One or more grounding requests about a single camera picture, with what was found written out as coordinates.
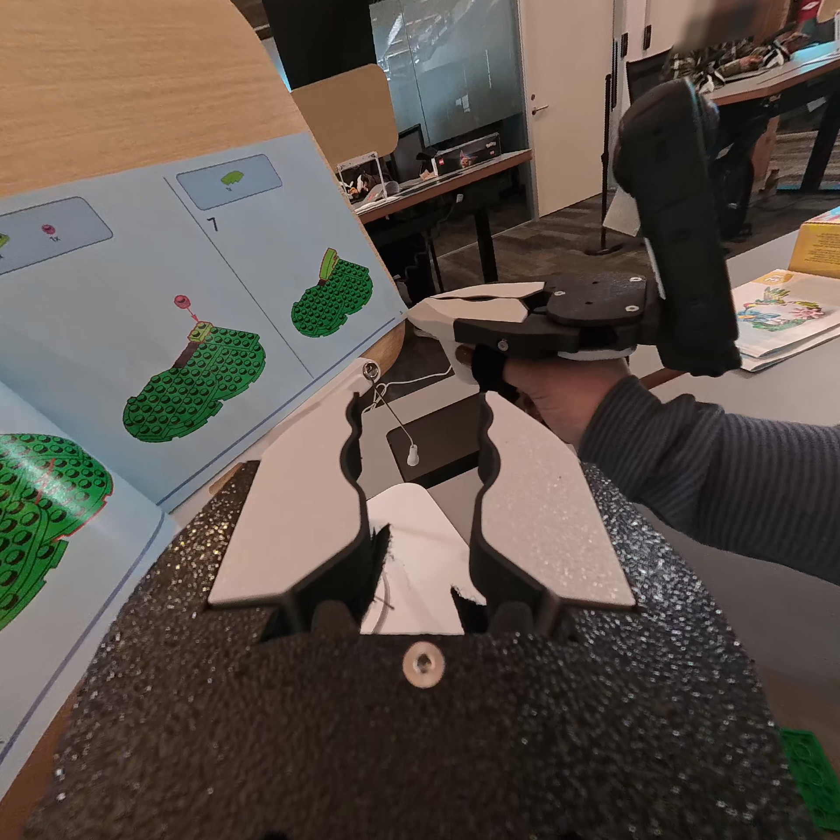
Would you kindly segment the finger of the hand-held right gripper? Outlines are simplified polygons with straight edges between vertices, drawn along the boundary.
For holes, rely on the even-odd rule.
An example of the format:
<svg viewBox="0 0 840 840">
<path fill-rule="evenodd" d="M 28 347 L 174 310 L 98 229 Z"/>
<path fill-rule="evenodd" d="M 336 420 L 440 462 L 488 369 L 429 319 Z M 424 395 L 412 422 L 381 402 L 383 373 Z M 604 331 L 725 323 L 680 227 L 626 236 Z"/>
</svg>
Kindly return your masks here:
<svg viewBox="0 0 840 840">
<path fill-rule="evenodd" d="M 428 303 L 443 301 L 524 301 L 543 294 L 545 281 L 518 281 L 512 283 L 488 283 L 472 287 L 463 287 L 429 297 Z"/>
<path fill-rule="evenodd" d="M 455 321 L 477 320 L 521 323 L 529 315 L 522 301 L 514 298 L 493 298 L 478 301 L 472 298 L 427 298 L 407 313 L 407 320 L 441 343 L 455 341 Z"/>
</svg>

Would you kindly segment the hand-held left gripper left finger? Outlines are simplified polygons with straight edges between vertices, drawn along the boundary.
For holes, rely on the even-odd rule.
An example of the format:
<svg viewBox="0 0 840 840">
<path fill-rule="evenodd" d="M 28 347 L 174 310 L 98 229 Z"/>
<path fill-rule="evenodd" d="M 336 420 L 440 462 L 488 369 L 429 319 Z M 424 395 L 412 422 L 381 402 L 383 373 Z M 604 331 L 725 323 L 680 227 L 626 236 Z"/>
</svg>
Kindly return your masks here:
<svg viewBox="0 0 840 840">
<path fill-rule="evenodd" d="M 361 394 L 336 392 L 263 454 L 207 599 L 215 611 L 274 607 L 308 631 L 337 602 L 360 626 L 385 548 L 360 486 Z"/>
</svg>

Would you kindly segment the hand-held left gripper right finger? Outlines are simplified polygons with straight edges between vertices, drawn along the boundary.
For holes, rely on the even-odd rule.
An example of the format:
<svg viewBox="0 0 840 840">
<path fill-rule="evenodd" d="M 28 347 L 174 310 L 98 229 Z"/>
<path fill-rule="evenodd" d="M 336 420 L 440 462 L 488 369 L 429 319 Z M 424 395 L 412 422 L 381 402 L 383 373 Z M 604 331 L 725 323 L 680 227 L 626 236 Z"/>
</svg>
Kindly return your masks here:
<svg viewBox="0 0 840 840">
<path fill-rule="evenodd" d="M 570 609 L 634 613 L 637 600 L 574 451 L 494 392 L 479 396 L 481 488 L 469 577 L 489 626 L 552 634 Z"/>
</svg>

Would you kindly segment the instruction booklet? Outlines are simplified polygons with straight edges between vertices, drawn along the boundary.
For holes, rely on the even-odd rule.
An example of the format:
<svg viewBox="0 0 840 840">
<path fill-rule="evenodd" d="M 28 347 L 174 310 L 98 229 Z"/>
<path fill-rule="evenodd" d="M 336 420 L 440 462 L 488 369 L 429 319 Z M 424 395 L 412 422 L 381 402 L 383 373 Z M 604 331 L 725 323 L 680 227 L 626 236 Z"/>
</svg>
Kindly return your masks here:
<svg viewBox="0 0 840 840">
<path fill-rule="evenodd" d="M 169 513 L 403 319 L 305 133 L 2 198 L 2 791 Z"/>
</svg>

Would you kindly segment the green rectangular lego plate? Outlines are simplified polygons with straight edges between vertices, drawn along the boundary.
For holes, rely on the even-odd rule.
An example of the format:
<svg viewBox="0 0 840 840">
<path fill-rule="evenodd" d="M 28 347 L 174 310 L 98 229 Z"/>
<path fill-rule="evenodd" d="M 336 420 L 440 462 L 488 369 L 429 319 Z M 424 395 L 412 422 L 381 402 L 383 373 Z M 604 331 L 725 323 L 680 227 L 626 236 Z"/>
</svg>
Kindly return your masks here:
<svg viewBox="0 0 840 840">
<path fill-rule="evenodd" d="M 780 728 L 789 770 L 813 822 L 823 831 L 839 833 L 839 781 L 816 735 Z"/>
</svg>

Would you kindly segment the person's right hand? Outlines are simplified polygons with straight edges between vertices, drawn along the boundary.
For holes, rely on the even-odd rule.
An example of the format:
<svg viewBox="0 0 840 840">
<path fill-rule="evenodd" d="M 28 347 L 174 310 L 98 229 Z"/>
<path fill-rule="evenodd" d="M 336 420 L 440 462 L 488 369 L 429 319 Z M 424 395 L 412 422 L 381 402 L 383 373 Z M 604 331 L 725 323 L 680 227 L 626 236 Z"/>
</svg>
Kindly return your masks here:
<svg viewBox="0 0 840 840">
<path fill-rule="evenodd" d="M 508 360 L 503 371 L 520 408 L 573 448 L 607 394 L 628 376 L 625 359 Z"/>
</svg>

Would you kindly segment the wooden-top desk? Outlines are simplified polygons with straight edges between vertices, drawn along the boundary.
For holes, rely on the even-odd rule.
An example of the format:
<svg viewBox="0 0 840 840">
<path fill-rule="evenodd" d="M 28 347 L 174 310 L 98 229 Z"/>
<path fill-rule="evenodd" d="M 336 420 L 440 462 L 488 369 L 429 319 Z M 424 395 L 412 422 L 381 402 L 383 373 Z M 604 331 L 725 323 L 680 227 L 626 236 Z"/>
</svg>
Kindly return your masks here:
<svg viewBox="0 0 840 840">
<path fill-rule="evenodd" d="M 432 230 L 436 224 L 445 224 L 455 211 L 470 215 L 476 227 L 481 279 L 483 282 L 498 282 L 497 258 L 488 213 L 490 200 L 500 195 L 501 176 L 530 164 L 532 158 L 531 149 L 504 153 L 496 159 L 426 180 L 381 201 L 359 204 L 354 211 L 367 229 L 382 219 L 390 218 L 394 221 L 393 226 L 387 229 L 376 229 L 369 233 L 377 248 L 408 236 L 422 235 L 431 268 L 428 288 L 436 292 L 443 291 L 445 287 L 439 271 Z"/>
<path fill-rule="evenodd" d="M 794 193 L 829 193 L 823 177 L 839 131 L 839 47 L 836 41 L 796 52 L 762 75 L 731 82 L 711 96 L 717 104 L 728 151 L 721 161 L 749 174 L 752 154 L 773 118 L 816 99 L 826 100 L 801 184 Z"/>
</svg>

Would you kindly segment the black square pad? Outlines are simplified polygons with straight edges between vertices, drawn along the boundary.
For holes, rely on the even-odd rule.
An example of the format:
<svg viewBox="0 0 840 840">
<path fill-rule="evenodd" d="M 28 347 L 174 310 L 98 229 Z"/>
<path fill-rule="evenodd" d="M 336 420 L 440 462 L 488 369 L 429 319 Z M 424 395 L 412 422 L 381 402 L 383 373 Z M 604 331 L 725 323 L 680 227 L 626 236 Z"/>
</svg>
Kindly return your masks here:
<svg viewBox="0 0 840 840">
<path fill-rule="evenodd" d="M 478 467 L 480 395 L 421 416 L 385 436 L 404 482 L 430 489 Z"/>
</svg>

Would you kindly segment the black cardboard box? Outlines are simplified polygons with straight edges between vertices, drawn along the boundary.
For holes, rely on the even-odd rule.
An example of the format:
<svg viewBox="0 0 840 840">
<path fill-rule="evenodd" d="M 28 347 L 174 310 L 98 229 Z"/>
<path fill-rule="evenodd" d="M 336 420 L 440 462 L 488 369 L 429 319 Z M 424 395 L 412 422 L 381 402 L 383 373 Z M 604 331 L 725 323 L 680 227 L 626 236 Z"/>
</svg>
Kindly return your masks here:
<svg viewBox="0 0 840 840">
<path fill-rule="evenodd" d="M 493 161 L 499 156 L 501 156 L 500 135 L 499 132 L 493 132 L 475 140 L 437 150 L 434 155 L 434 168 L 437 176 L 443 177 Z"/>
</svg>

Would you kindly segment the black floor stand pole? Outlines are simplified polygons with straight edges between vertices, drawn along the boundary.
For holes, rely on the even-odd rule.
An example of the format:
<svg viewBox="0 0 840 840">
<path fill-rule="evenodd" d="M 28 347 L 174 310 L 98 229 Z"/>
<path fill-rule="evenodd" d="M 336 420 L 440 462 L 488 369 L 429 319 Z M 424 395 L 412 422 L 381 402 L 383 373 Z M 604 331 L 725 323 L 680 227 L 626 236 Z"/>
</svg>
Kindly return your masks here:
<svg viewBox="0 0 840 840">
<path fill-rule="evenodd" d="M 613 111 L 614 76 L 609 72 L 605 76 L 604 109 L 603 109 L 603 142 L 602 142 L 602 192 L 601 192 L 601 225 L 597 242 L 588 248 L 585 254 L 589 257 L 604 257 L 615 254 L 623 248 L 622 243 L 607 244 L 606 214 L 609 204 L 610 181 L 610 149 L 611 149 L 611 115 Z"/>
</svg>

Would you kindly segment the black monitor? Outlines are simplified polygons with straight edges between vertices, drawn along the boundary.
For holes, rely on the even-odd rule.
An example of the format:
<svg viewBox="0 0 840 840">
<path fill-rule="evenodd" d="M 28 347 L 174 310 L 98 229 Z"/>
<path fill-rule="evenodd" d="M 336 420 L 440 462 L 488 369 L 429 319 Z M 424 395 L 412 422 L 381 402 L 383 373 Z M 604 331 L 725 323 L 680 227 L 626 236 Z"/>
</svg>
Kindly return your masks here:
<svg viewBox="0 0 840 840">
<path fill-rule="evenodd" d="M 423 127 L 416 123 L 398 133 L 397 145 L 392 153 L 395 179 L 404 184 L 414 182 L 425 172 L 426 145 Z"/>
</svg>

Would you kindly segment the small toy figures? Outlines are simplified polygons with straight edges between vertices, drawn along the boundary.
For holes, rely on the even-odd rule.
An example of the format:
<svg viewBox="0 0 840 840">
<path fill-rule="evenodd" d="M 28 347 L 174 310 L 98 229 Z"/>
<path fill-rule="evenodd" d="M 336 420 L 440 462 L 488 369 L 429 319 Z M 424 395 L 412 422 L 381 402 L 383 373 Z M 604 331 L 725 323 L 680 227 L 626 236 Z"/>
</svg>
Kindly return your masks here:
<svg viewBox="0 0 840 840">
<path fill-rule="evenodd" d="M 398 182 L 374 151 L 338 163 L 335 173 L 352 205 L 384 201 L 400 192 Z"/>
</svg>

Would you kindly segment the stack of paper booklets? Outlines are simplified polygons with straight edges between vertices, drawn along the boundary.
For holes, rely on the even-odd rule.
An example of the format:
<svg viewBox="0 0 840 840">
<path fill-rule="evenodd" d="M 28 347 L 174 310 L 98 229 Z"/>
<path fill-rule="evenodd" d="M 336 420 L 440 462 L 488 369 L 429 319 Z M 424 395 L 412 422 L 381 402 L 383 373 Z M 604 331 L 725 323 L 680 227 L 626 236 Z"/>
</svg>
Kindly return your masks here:
<svg viewBox="0 0 840 840">
<path fill-rule="evenodd" d="M 755 373 L 839 336 L 839 280 L 775 269 L 731 291 L 741 368 Z"/>
</svg>

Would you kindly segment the white door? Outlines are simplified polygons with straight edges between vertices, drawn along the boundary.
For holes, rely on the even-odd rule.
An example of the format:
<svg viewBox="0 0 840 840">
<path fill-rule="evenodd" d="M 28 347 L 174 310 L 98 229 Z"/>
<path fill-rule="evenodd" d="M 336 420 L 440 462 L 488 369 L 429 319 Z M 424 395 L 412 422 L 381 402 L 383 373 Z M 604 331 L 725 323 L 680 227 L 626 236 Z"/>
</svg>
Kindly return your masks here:
<svg viewBox="0 0 840 840">
<path fill-rule="evenodd" d="M 612 1 L 518 3 L 528 145 L 538 217 L 602 190 Z"/>
</svg>

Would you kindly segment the rounded wooden panel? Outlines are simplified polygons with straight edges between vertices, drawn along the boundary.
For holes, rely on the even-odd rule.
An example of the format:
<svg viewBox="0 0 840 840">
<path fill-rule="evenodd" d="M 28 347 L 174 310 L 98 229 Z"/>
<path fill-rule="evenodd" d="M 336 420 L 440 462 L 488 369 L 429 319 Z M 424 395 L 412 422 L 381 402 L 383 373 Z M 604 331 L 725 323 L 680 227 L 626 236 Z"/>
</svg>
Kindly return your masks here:
<svg viewBox="0 0 840 840">
<path fill-rule="evenodd" d="M 389 82 L 377 64 L 299 87 L 290 95 L 334 170 L 369 153 L 384 158 L 398 144 Z"/>
</svg>

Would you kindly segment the yellow cardboard box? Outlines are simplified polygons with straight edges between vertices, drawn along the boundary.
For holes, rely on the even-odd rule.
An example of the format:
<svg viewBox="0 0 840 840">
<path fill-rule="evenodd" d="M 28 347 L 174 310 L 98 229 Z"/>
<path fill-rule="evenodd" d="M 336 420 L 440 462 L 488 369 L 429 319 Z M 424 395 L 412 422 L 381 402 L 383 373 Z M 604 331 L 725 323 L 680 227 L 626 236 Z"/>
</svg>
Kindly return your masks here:
<svg viewBox="0 0 840 840">
<path fill-rule="evenodd" d="M 788 270 L 839 279 L 839 206 L 799 228 Z"/>
</svg>

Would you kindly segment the black office chair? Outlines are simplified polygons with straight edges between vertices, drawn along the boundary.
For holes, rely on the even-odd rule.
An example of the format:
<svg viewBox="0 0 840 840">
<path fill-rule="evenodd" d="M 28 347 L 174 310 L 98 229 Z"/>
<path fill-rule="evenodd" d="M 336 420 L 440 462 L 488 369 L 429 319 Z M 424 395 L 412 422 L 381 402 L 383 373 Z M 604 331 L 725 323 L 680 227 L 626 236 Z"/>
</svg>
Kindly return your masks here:
<svg viewBox="0 0 840 840">
<path fill-rule="evenodd" d="M 670 49 L 667 49 L 661 53 L 625 63 L 628 107 L 662 83 L 669 57 Z"/>
</svg>

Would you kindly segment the wooden book stand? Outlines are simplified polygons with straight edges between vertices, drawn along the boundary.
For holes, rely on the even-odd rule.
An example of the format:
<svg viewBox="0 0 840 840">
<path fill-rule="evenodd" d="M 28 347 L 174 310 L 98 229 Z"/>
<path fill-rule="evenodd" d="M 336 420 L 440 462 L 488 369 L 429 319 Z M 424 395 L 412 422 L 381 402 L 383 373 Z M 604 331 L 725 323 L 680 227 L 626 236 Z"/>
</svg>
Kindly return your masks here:
<svg viewBox="0 0 840 840">
<path fill-rule="evenodd" d="M 298 133 L 229 2 L 2 2 L 2 198 Z"/>
</svg>

